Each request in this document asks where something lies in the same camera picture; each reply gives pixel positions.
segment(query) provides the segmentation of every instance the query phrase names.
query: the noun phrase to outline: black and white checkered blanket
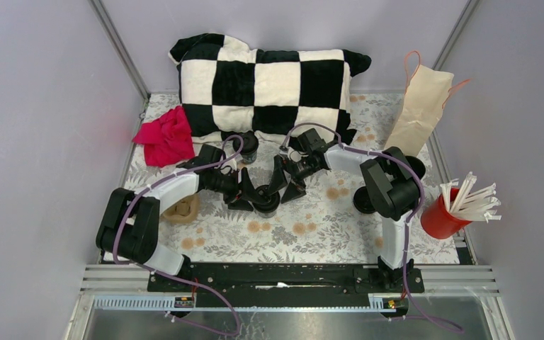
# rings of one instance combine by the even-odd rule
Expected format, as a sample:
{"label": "black and white checkered blanket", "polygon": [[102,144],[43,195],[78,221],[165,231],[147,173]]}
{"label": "black and white checkered blanket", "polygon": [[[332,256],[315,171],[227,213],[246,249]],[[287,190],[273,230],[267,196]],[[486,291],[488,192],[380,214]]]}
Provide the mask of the black and white checkered blanket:
{"label": "black and white checkered blanket", "polygon": [[[348,50],[263,51],[228,35],[180,39],[169,56],[178,65],[180,96],[193,141],[221,132],[259,131],[279,141],[299,123],[319,123],[350,143],[349,83],[370,57]],[[311,127],[299,127],[297,136]],[[334,138],[318,128],[327,142]]]}

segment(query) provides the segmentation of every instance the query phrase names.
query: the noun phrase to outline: white wall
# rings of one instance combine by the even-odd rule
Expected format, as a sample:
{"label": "white wall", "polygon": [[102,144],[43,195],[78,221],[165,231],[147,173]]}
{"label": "white wall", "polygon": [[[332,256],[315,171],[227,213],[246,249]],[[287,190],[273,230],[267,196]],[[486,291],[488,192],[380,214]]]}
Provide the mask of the white wall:
{"label": "white wall", "polygon": [[544,1],[482,1],[445,70],[472,78],[438,136],[454,177],[497,182],[504,220],[471,228],[518,340],[544,339]]}
{"label": "white wall", "polygon": [[139,98],[87,1],[0,1],[0,339],[60,339]]}
{"label": "white wall", "polygon": [[403,57],[432,66],[466,0],[105,0],[151,92],[178,91],[178,39],[217,32],[265,50],[345,48],[372,58],[354,91],[403,91]]}

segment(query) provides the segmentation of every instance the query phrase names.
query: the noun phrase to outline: red cloth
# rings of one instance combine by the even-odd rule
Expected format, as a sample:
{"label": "red cloth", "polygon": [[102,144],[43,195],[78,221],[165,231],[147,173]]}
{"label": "red cloth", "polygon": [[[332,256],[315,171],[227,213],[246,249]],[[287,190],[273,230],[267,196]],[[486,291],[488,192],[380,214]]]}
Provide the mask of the red cloth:
{"label": "red cloth", "polygon": [[144,145],[144,162],[148,166],[161,168],[195,156],[191,127],[182,106],[143,124],[132,141]]}

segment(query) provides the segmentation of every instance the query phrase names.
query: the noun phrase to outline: orange bag handle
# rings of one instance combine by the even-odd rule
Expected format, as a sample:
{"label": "orange bag handle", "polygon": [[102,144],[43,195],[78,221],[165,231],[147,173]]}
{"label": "orange bag handle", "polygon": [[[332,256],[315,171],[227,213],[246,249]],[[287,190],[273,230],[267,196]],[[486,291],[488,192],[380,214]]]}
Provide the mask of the orange bag handle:
{"label": "orange bag handle", "polygon": [[464,81],[461,81],[460,83],[456,84],[455,86],[452,86],[449,90],[447,90],[447,92],[449,93],[449,96],[447,96],[447,98],[443,102],[443,106],[441,106],[441,108],[444,109],[445,104],[447,104],[447,101],[449,100],[449,98],[451,98],[451,96],[453,96],[456,92],[461,90],[464,87],[464,85],[468,84],[471,80],[472,79],[466,79]]}
{"label": "orange bag handle", "polygon": [[405,68],[405,91],[404,95],[407,92],[407,88],[409,87],[409,82],[412,80],[412,78],[409,77],[408,71],[407,71],[407,59],[410,55],[416,53],[418,56],[418,65],[416,65],[416,69],[414,70],[414,73],[412,73],[412,78],[414,78],[414,75],[416,75],[416,72],[418,72],[418,68],[420,67],[420,64],[422,63],[422,58],[420,57],[420,53],[416,50],[410,51],[408,54],[405,55],[404,58],[404,68]]}

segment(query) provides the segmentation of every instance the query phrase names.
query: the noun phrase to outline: floral tablecloth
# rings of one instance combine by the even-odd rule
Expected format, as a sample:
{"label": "floral tablecloth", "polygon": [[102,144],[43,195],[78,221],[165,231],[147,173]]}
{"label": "floral tablecloth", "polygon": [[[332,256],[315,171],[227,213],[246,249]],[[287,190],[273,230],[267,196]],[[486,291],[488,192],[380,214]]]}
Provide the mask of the floral tablecloth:
{"label": "floral tablecloth", "polygon": [[[351,128],[358,130],[352,145],[380,149],[387,139],[402,95],[354,95]],[[145,122],[179,105],[176,94],[154,94]],[[278,145],[260,141],[257,160],[247,166],[257,187],[272,174],[272,157]],[[426,204],[438,196],[438,172],[426,146],[418,156],[427,165],[423,178]],[[174,170],[145,165],[142,146],[135,148],[125,188],[137,189]],[[376,263],[383,247],[378,214],[362,215],[352,204],[361,176],[340,171],[319,171],[306,180],[307,195],[281,205],[276,216],[264,219],[255,212],[228,210],[219,193],[201,191],[199,216],[189,225],[171,225],[160,220],[159,240],[188,255],[192,261]],[[419,220],[412,223],[410,249],[417,263],[459,263],[452,239],[439,241],[426,235]]]}

